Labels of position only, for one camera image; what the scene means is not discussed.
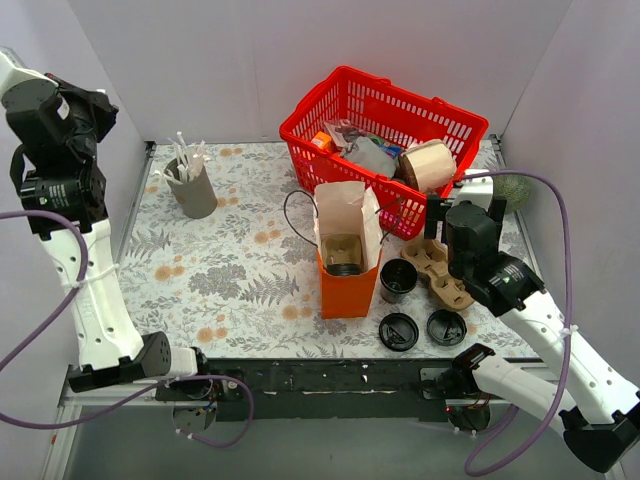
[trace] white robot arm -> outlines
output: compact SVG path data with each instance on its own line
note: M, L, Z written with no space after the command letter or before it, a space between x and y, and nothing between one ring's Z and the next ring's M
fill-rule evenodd
M477 179L471 182L476 182L474 191L480 195L482 184ZM504 199L494 197L487 210L475 200L467 196L450 206L430 197L425 237L435 238L437 222L444 222L449 273L518 333L558 377L564 337L571 335L566 391L550 426L563 435L583 463L606 472L640 439L639 389L618 374L580 333L564 328L551 294L524 262L499 251ZM480 344L456 357L453 367L431 387L446 395L456 391L495 394L539 419L550 411L557 389Z
M84 285L71 305L80 349L80 368L69 376L71 388L203 373L206 359L197 349L171 347L164 332L140 335L124 304L111 256L106 181L97 165L97 144L115 124L117 107L104 92L85 91L25 68L8 48L0 48L0 98L7 123L22 141L11 178L23 207L71 220L89 251ZM26 176L24 155L35 166ZM34 217L29 223L68 292L80 268L76 239L55 222Z

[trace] red plastic basket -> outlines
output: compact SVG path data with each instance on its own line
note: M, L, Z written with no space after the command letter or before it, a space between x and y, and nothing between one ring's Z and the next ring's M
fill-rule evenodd
M473 162L480 140L489 128L489 122L478 115L439 98L430 100L415 95L394 87L386 78L351 67L336 68L302 99L282 124L280 136L289 146L300 186L313 192L320 183L359 180L373 188L381 206L403 199L381 212L380 226L391 229L400 214L393 233L405 240L422 230L427 208L425 195L311 143L315 134L324 129L326 120L344 118L362 130L405 148L414 141L442 139L453 153L459 174ZM439 188L437 193L446 197L452 186L453 182Z

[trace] gray floor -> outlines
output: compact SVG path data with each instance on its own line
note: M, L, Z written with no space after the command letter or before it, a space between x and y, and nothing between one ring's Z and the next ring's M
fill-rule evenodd
M513 449L537 420L518 418L490 446L478 467ZM230 438L239 424L214 424L207 435ZM464 461L474 446L466 436L425 430L405 419L265 420L235 447L216 451L175 434L171 409L125 407L79 429L65 478L175 479L468 479ZM602 479L547 432L523 457L492 480Z

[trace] orange paper bag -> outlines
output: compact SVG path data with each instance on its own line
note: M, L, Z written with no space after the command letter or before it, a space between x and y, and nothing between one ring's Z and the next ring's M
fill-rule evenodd
M322 292L322 318L366 317L378 278L382 230L378 200L364 182L323 183L316 187L318 215L314 221L318 270ZM329 235L358 235L362 244L363 273L335 276L322 262L322 239Z

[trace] floral tablecloth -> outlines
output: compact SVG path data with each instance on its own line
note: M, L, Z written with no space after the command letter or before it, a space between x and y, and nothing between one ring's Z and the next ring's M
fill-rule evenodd
M425 333L439 307L419 284L402 305L385 303L376 286L367 318L323 320L314 248L287 226L282 202L299 188L284 143L208 145L207 172L218 197L208 218L185 217L164 180L153 174L129 248L121 262L125 302L139 331L162 330L176 346L198 346L209 357L227 358L451 358L475 342L505 357L536 357L531 348L482 306L463 312L468 334L455 347L434 344ZM158 146L151 172L172 159ZM497 169L491 143L483 142L475 168ZM312 235L309 200L292 197L294 225ZM513 215L505 219L502 249L530 262ZM399 254L390 236L382 263ZM396 353L378 338L390 312L410 315L420 327L414 348Z

